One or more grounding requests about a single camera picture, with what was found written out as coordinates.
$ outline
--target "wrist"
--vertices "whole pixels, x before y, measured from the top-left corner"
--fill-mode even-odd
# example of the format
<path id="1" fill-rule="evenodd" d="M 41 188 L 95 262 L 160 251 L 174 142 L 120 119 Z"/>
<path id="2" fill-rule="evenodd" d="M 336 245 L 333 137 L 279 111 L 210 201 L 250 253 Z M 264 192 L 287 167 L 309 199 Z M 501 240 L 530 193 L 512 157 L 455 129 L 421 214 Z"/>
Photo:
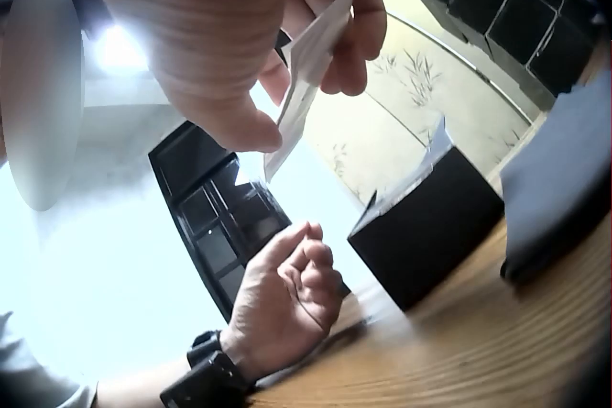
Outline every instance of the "wrist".
<path id="1" fill-rule="evenodd" d="M 242 344 L 240 336 L 234 333 L 232 330 L 223 329 L 219 335 L 219 344 L 221 350 L 225 355 L 232 360 L 232 363 L 236 365 L 240 371 L 240 375 L 253 384 L 256 380 L 260 379 L 260 371 L 251 359 L 248 349 Z"/>

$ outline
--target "blurred patch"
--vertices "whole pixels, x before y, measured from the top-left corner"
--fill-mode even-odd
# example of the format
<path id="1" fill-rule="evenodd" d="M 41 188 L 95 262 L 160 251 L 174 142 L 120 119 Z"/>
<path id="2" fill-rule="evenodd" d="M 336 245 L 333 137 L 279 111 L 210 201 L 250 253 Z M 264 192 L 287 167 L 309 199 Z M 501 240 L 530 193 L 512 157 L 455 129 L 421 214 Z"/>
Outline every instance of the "blurred patch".
<path id="1" fill-rule="evenodd" d="M 72 0 L 13 0 L 0 66 L 4 139 L 15 185 L 37 211 L 53 206 L 70 176 L 83 60 Z"/>

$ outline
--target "white sleeve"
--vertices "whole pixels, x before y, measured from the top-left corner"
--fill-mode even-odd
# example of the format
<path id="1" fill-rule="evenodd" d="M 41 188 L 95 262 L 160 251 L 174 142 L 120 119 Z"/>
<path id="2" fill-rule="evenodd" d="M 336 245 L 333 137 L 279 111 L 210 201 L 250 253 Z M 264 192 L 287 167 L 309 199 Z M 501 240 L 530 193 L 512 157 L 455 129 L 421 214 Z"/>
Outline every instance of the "white sleeve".
<path id="1" fill-rule="evenodd" d="M 39 364 L 24 339 L 11 330 L 11 316 L 0 310 L 0 406 L 90 408 L 97 384 L 56 375 Z"/>

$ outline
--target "gray cloth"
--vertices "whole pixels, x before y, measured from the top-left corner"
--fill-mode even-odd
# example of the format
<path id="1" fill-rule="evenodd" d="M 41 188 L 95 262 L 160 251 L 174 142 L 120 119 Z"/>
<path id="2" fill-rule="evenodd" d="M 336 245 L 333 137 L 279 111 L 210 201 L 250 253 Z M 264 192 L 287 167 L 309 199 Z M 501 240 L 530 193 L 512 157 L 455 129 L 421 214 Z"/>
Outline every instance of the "gray cloth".
<path id="1" fill-rule="evenodd" d="M 610 211 L 610 70 L 562 94 L 501 172 L 507 222 L 501 275 L 531 280 Z"/>
<path id="2" fill-rule="evenodd" d="M 39 364 L 13 326 L 13 313 L 0 310 L 0 406 L 89 408 L 96 383 L 56 375 Z"/>

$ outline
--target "hand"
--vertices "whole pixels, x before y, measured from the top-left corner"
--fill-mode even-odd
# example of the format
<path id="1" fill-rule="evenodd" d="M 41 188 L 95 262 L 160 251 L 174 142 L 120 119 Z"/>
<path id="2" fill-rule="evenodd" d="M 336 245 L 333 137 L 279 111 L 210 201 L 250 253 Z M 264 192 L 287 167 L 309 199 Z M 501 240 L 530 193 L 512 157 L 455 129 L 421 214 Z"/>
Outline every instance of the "hand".
<path id="1" fill-rule="evenodd" d="M 221 146 L 271 152 L 276 124 L 249 96 L 256 80 L 280 104 L 289 74 L 273 46 L 282 28 L 295 38 L 334 0 L 105 0 L 140 42 L 168 99 Z M 354 20 L 323 80 L 327 93 L 365 89 L 365 60 L 378 56 L 383 0 L 354 0 Z"/>
<path id="2" fill-rule="evenodd" d="M 221 348 L 255 381 L 297 363 L 338 318 L 342 278 L 318 224 L 278 233 L 247 265 Z"/>

